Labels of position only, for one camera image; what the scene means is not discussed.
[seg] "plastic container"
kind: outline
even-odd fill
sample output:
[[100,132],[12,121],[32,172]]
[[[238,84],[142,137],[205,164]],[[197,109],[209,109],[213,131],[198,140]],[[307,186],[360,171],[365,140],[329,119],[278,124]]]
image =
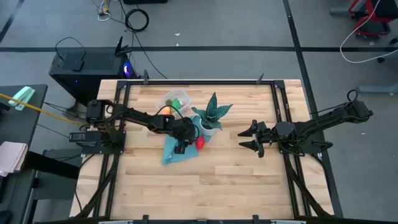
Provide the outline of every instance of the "plastic container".
[[[185,104],[183,107],[181,107],[178,111],[182,114],[189,108],[191,105],[191,98],[189,98],[188,94],[185,93],[183,90],[173,90],[169,92],[168,94],[164,95],[161,99],[157,100],[155,102],[156,108],[159,110],[163,106],[166,105],[166,100],[174,100],[175,98],[179,99],[182,104]],[[180,119],[180,115],[178,115],[177,112],[174,112],[172,114],[175,119]]]

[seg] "blue cloth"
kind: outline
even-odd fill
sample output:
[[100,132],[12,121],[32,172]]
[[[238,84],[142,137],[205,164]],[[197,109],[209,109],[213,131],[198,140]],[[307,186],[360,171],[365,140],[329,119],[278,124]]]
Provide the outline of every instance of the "blue cloth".
[[[200,117],[199,116],[191,116],[190,118],[192,120],[192,123],[199,127]],[[205,142],[208,142],[211,138],[211,136],[205,136],[205,135],[203,135],[203,136],[205,137]],[[193,143],[192,145],[188,145],[185,148],[184,154],[175,154],[174,153],[174,147],[176,145],[177,145],[177,140],[175,138],[170,137],[169,135],[166,136],[166,141],[165,141],[164,149],[163,149],[163,159],[162,159],[163,165],[167,165],[172,162],[183,161],[185,159],[199,156],[199,152],[197,150],[197,147],[195,146],[195,143]]]

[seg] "orange object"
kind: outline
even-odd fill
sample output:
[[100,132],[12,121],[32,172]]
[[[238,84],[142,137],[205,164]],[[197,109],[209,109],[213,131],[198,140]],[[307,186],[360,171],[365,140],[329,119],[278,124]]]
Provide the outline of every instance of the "orange object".
[[205,146],[205,137],[199,136],[199,138],[195,142],[195,145],[198,150],[203,149],[203,146]]
[[170,114],[170,108],[167,106],[167,107],[163,108],[161,112],[162,112],[162,114],[166,114],[166,115]]

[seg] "wooden table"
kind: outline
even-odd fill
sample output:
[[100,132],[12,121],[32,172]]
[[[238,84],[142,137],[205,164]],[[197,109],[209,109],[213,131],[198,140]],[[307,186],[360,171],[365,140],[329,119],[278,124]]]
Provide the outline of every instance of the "wooden table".
[[[301,81],[284,81],[293,121],[308,120]],[[116,82],[103,80],[98,99],[113,100]],[[251,219],[255,214],[261,219],[293,218],[284,161],[277,144],[264,145],[265,156],[261,159],[238,144],[252,140],[237,136],[250,126],[252,119],[265,121],[270,128],[275,125],[270,86],[134,85],[128,106],[154,114],[157,111],[154,101],[176,88],[184,89],[192,99],[191,106],[197,108],[205,109],[214,91],[219,105],[233,104],[229,113],[220,119],[223,130],[206,143],[198,157],[163,166],[165,135],[127,123],[111,219],[141,219],[143,215],[149,215],[151,220]],[[185,116],[191,114],[193,111],[188,110]],[[97,188],[102,160],[102,155],[96,155],[81,168],[76,189],[83,206]],[[309,191],[327,212],[333,213],[322,166],[310,156],[302,157],[301,161]],[[296,192],[300,214],[303,214],[297,187]],[[106,194],[100,214],[104,212],[105,201]],[[74,200],[70,215],[78,212]]]

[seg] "yellow cable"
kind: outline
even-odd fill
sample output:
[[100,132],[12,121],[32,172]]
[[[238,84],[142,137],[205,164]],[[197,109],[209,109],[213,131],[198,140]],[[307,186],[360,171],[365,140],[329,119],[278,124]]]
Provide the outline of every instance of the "yellow cable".
[[48,112],[48,111],[43,110],[42,108],[38,108],[38,107],[33,106],[33,105],[30,105],[30,104],[28,104],[28,103],[24,103],[24,102],[22,102],[22,101],[16,100],[16,99],[14,99],[14,98],[12,98],[12,97],[10,97],[10,96],[4,95],[4,94],[2,94],[2,93],[0,93],[0,96],[3,97],[3,98],[5,98],[5,99],[7,99],[7,100],[12,100],[12,101],[15,101],[15,102],[17,102],[17,103],[19,103],[19,104],[25,105],[26,107],[29,107],[29,108],[31,108],[31,109],[33,109],[33,110],[37,110],[37,111],[39,111],[39,112],[41,112],[41,113],[45,113],[45,114],[47,114],[47,115],[50,115],[50,116],[53,117],[53,118],[60,119],[61,121],[66,121],[66,122],[69,122],[69,123],[72,123],[72,124],[77,124],[77,125],[80,125],[80,126],[81,126],[81,125],[85,125],[85,123],[81,123],[81,122],[78,122],[78,121],[71,121],[71,120],[69,120],[69,119],[66,119],[66,118],[57,116],[57,115],[55,115],[55,114],[52,114],[52,113],[50,113],[50,112]]

